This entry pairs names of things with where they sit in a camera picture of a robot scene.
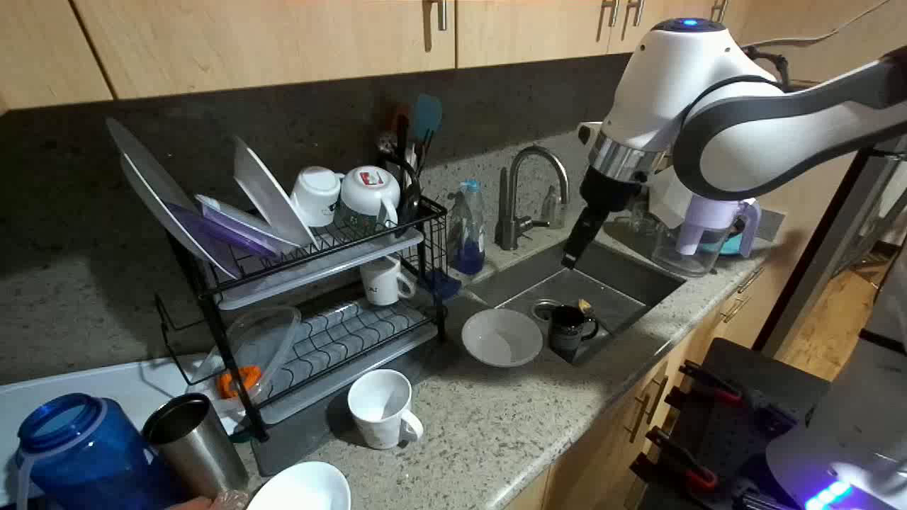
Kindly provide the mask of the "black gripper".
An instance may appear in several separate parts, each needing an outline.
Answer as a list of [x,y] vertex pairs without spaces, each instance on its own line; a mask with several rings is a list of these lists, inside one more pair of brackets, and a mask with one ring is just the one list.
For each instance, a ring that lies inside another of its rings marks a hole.
[[638,196],[638,184],[610,177],[597,169],[587,169],[582,181],[583,208],[563,241],[563,266],[576,266],[583,248],[595,241],[597,230],[612,211],[620,211]]

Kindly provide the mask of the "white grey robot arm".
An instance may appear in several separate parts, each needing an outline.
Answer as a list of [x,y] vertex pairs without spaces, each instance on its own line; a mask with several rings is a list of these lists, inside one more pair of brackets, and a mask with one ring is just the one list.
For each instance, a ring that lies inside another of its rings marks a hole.
[[576,266],[643,174],[668,160],[697,196],[765,196],[816,163],[907,133],[902,48],[828,81],[784,91],[722,21],[674,16],[631,50],[597,125],[583,208],[563,244]]

